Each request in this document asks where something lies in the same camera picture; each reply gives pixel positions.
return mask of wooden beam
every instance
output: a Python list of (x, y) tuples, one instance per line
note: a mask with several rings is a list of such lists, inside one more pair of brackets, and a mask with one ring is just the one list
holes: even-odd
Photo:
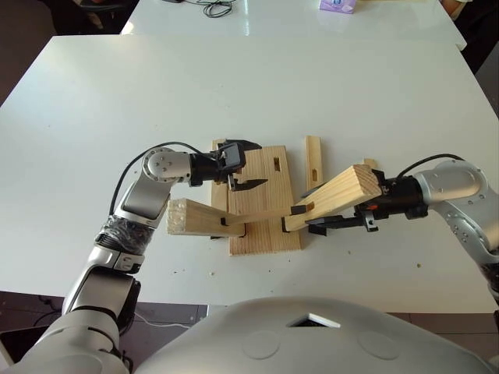
[(314, 203), (314, 208), (304, 214), (286, 217), (286, 230), (299, 230), (306, 226), (305, 221), (341, 212), (379, 195), (381, 189), (370, 166), (353, 165), (296, 204)]
[[(298, 206), (296, 208), (302, 208), (303, 212), (308, 212), (313, 208), (313, 204), (308, 206)], [(239, 216), (230, 216), (226, 218), (225, 224), (228, 226), (232, 224), (249, 224), (251, 222), (265, 221), (271, 218), (281, 218), (286, 216), (291, 216), (293, 214), (293, 206), (288, 208), (278, 208), (274, 210), (263, 210), (261, 212), (241, 214)]]
[[(218, 144), (225, 139), (216, 139), (211, 142), (211, 150), (217, 150)], [(228, 212), (228, 186), (227, 183), (211, 183), (211, 206)]]
[(305, 136), (306, 148), (306, 191), (324, 183), (322, 175), (322, 154), (320, 152), (320, 137)]
[(222, 218), (232, 214), (189, 199), (168, 201), (166, 217), (170, 235), (239, 237), (245, 234), (244, 224), (221, 224)]

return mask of white table in background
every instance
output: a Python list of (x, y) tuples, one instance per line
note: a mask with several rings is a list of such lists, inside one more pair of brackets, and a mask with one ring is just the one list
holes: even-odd
[(466, 42), (438, 0), (358, 1), (352, 15), (319, 10), (320, 0), (237, 0), (232, 14), (209, 19), (203, 7), (140, 0), (122, 34), (308, 36)]
[[(65, 295), (122, 169), (164, 141), (205, 150), (221, 137), (286, 145), (296, 197), (307, 134), (322, 138), (325, 178), (363, 157), (394, 176), (450, 152), (499, 186), (497, 117), (451, 44), (54, 37), (0, 108), (0, 134), (4, 291)], [(209, 190), (182, 184), (172, 197), (207, 203)], [(138, 274), (140, 300), (227, 305), (309, 295), (389, 312), (494, 310), (486, 281), (436, 214), (379, 226), (304, 233), (303, 251), (231, 257), (225, 240), (168, 236), (161, 224)]]

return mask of robotic arm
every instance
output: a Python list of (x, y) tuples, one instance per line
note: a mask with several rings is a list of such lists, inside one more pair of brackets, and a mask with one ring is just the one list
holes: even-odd
[(114, 208), (119, 186), (131, 164), (123, 172), (108, 220), (95, 238), (83, 272), (65, 298), (62, 317), (7, 372), (129, 371), (118, 350), (119, 334), (133, 322), (140, 291), (140, 282), (133, 274), (140, 270), (146, 247), (165, 213), (172, 186), (180, 182), (198, 186), (204, 181), (215, 181), (228, 183), (232, 191), (242, 191), (266, 182), (257, 179), (238, 183), (233, 177), (246, 164), (244, 151), (261, 148), (258, 144), (226, 140), (210, 153), (188, 147), (195, 152), (175, 152), (160, 145), (141, 154), (140, 176)]
[[(110, 216), (95, 239), (88, 262), (65, 299), (63, 316), (7, 373), (127, 373), (129, 368), (118, 346), (120, 332), (133, 321), (140, 291), (133, 274), (140, 270), (172, 186), (178, 182), (195, 186), (211, 180), (226, 182), (234, 191), (251, 189), (265, 180), (239, 184), (233, 173), (246, 163), (244, 150), (257, 148), (254, 143), (238, 140), (221, 144), (218, 151), (211, 153), (174, 152), (164, 146), (144, 153), (140, 177), (116, 208), (114, 203), (111, 205)], [(413, 176), (401, 173), (386, 179), (383, 172), (375, 172), (382, 196), (355, 206), (354, 217), (309, 221), (310, 231), (325, 234), (326, 228), (352, 226), (377, 231), (375, 220), (395, 213), (404, 213), (408, 219), (425, 217), (429, 208), (434, 209), (480, 266), (499, 303), (499, 196), (483, 172), (460, 160), (445, 161)]]
[(307, 221), (312, 232), (326, 228), (364, 226), (377, 231), (376, 220), (403, 213), (408, 219), (439, 213), (489, 282), (499, 305), (499, 195), (483, 172), (463, 160), (444, 161), (433, 170), (386, 179), (377, 175), (383, 195), (355, 206), (355, 216), (322, 217)]

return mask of wooden block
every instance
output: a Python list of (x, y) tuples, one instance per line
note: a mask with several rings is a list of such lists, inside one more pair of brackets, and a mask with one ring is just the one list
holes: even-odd
[[(309, 204), (309, 206), (304, 206), (303, 208), (305, 209), (305, 211), (311, 210), (313, 208), (313, 204)], [(270, 218), (281, 218), (290, 215), (292, 215), (292, 206), (274, 210), (264, 210), (261, 212), (250, 214), (242, 214), (239, 216), (232, 216), (225, 220), (225, 224), (248, 224), (250, 222), (265, 221)]]
[[(218, 149), (218, 144), (225, 139), (216, 139), (211, 142), (211, 150)], [(211, 206), (224, 212), (228, 212), (228, 186), (227, 183), (211, 183)]]
[(376, 162), (376, 160), (373, 160), (372, 158), (364, 158), (364, 159), (362, 160), (362, 163), (363, 163), (364, 165), (369, 165), (369, 166), (371, 166), (371, 169), (377, 169), (377, 170), (379, 170), (379, 169), (378, 169), (378, 166), (377, 166), (377, 162)]
[[(284, 146), (268, 146), (246, 152), (240, 182), (265, 178), (268, 181), (249, 191), (228, 193), (229, 213), (259, 213), (293, 205), (288, 160)], [(281, 218), (246, 224), (244, 238), (230, 238), (230, 254), (243, 255), (301, 249), (298, 232), (283, 232)]]
[(305, 136), (306, 148), (306, 191), (324, 183), (322, 175), (322, 154), (320, 152), (320, 137)]
[(189, 199), (168, 201), (167, 232), (170, 235), (238, 237), (245, 234), (244, 224), (224, 226), (222, 218), (231, 214)]
[(353, 165), (296, 205), (314, 203), (312, 210), (285, 218), (286, 230), (304, 228), (305, 221), (341, 212), (381, 195), (376, 175), (369, 165)]

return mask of tissue box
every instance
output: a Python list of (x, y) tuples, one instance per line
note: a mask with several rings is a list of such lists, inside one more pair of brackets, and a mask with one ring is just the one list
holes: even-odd
[(351, 14), (355, 6), (356, 0), (320, 0), (319, 9)]

